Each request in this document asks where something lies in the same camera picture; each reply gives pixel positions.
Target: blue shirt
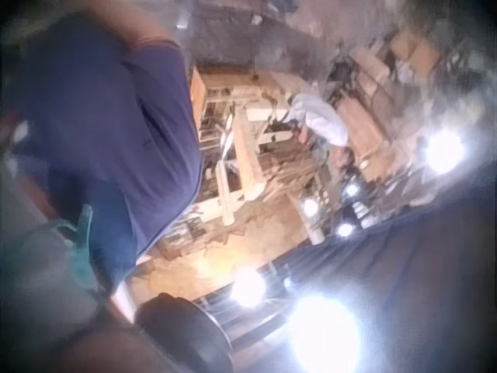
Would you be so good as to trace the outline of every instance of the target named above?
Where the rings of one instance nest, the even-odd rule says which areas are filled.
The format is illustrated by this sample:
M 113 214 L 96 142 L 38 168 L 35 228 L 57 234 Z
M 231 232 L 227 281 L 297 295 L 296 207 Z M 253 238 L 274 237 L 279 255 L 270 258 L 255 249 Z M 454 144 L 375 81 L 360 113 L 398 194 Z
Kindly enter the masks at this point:
M 28 120 L 19 171 L 63 218 L 94 209 L 92 259 L 114 288 L 191 204 L 202 161 L 182 54 L 129 50 L 84 15 L 30 46 L 9 107 Z

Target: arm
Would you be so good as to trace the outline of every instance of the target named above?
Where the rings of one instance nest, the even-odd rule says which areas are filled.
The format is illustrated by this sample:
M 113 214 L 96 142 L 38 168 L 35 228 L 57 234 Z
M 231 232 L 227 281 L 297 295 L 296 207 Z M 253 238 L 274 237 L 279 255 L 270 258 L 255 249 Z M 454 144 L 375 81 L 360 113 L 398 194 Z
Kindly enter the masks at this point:
M 149 40 L 171 40 L 165 27 L 136 5 L 114 0 L 88 0 L 87 12 L 129 46 Z

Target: white cloth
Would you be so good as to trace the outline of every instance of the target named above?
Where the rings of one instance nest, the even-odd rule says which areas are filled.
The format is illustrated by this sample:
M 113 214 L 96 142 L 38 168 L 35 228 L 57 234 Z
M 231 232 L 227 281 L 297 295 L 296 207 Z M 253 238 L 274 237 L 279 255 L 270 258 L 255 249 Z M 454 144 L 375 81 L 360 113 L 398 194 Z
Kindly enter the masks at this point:
M 291 103 L 285 122 L 298 120 L 317 136 L 336 146 L 346 146 L 349 134 L 333 107 L 320 97 L 299 93 Z

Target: navy blue t-shirt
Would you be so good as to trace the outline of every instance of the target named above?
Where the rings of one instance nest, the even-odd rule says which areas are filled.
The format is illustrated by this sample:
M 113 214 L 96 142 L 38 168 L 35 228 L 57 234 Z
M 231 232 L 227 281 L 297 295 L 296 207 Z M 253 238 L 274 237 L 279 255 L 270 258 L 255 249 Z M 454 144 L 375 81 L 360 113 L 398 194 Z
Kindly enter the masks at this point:
M 94 210 L 92 258 L 114 288 L 193 202 L 201 154 L 179 47 L 129 48 L 70 16 L 35 40 L 10 109 L 28 120 L 19 172 L 63 218 Z

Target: person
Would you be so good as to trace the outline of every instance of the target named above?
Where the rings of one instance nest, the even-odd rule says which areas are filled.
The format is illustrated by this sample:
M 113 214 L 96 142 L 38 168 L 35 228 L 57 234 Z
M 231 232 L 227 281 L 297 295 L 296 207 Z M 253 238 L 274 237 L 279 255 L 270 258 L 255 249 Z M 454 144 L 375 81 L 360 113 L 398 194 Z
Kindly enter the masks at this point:
M 50 219 L 92 207 L 91 261 L 113 293 L 200 187 L 178 44 L 136 6 L 89 0 L 30 42 L 5 107 L 28 127 L 17 182 Z

